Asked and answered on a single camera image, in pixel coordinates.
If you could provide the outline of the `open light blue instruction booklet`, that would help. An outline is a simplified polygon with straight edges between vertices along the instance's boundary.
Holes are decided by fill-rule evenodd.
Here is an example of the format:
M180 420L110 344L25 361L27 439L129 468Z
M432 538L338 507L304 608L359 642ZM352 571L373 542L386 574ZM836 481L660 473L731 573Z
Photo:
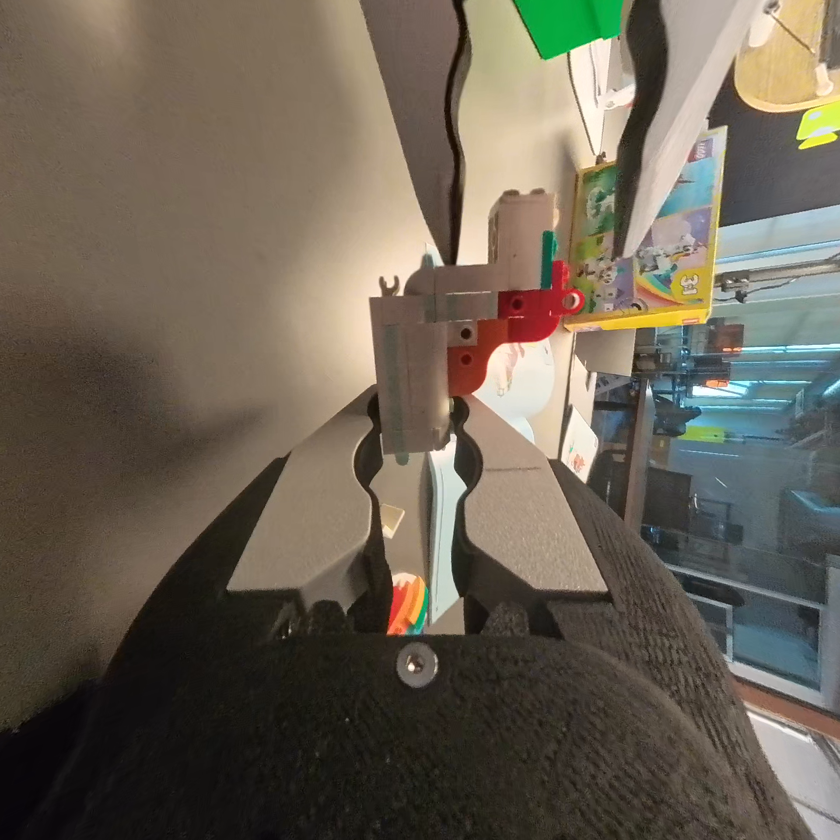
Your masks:
M516 342L490 355L486 376L475 397L520 436L534 443L530 421L547 406L554 388L550 342ZM427 454L431 487L427 551L428 625L436 625L457 603L451 573L451 546L457 501L464 483L455 469L456 437L443 450Z

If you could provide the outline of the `yellow lego box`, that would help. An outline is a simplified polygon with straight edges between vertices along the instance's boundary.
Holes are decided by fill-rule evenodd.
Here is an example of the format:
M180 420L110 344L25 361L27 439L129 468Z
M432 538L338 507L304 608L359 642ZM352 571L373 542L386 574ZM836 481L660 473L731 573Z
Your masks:
M635 253L613 257L615 164L577 176L569 279L585 306L569 332L704 324L712 306L727 127L697 137L672 191Z

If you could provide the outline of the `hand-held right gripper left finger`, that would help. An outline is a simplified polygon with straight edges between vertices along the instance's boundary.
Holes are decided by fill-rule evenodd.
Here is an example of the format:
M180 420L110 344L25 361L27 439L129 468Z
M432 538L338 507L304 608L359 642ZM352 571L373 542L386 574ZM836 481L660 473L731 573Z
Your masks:
M373 478L382 468L371 385L285 457L227 582L231 595L280 595L390 611L390 569Z

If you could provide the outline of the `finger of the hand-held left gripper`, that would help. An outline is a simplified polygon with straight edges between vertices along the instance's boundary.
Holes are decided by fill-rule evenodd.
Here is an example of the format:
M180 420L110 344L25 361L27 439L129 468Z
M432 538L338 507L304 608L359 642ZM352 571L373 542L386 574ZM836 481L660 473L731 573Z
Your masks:
M634 1L622 36L635 97L616 151L616 256L639 246L675 186L760 1Z
M457 262L466 163L458 128L471 65L461 1L360 1L417 205L442 262Z

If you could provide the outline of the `closed booklet orange animal cover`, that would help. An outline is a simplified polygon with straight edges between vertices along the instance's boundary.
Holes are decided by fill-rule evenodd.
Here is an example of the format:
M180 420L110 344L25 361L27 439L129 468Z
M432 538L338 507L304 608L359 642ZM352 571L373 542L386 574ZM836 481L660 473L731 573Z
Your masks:
M560 444L560 461L582 483L587 483L598 455L599 439L573 405L567 407Z

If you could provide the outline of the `white red green lego model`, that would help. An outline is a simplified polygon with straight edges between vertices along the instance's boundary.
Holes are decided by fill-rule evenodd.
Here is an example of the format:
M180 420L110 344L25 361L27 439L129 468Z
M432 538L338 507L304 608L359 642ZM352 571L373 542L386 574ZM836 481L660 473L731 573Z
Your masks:
M487 219L487 261L425 260L399 286L380 278L370 299L380 441L385 455L442 450L449 401L476 393L498 347L547 339L582 311L556 257L554 193L500 194Z

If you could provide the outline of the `round rainbow lego build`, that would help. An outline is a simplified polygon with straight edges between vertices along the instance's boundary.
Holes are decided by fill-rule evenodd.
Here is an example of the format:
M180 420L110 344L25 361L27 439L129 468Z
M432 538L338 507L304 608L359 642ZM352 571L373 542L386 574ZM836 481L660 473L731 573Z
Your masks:
M420 575L392 575L392 599L386 635L422 635L428 603L428 589Z

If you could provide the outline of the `large black panel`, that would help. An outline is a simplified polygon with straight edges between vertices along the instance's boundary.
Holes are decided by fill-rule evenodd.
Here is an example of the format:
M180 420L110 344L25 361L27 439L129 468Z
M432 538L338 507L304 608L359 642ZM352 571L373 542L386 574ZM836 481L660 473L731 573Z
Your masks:
M720 223L740 225L837 204L839 142L799 150L797 113L746 105L734 87L720 89L709 127L727 127Z

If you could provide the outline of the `wooden board stand white base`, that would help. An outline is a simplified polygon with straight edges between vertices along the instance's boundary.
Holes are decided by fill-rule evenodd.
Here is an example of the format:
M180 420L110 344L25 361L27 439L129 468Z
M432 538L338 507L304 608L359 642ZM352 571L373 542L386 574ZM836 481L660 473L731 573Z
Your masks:
M631 2L624 5L623 43ZM736 92L757 110L797 113L801 119L806 110L836 101L837 2L764 2L730 69ZM627 116L635 97L633 70L632 78Z

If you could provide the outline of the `green plastic bin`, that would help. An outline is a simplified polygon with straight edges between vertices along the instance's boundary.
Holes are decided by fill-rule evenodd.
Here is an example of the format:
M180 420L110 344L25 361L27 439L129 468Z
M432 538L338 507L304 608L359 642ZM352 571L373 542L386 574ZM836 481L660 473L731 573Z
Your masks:
M623 1L513 1L543 61L619 35Z

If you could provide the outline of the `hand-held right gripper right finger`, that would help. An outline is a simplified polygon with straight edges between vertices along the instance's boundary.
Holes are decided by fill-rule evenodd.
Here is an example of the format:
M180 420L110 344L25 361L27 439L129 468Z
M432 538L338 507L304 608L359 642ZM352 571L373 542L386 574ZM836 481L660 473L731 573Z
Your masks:
M560 600L608 601L603 576L549 459L477 398L456 398L451 570L458 594L486 613L532 615Z

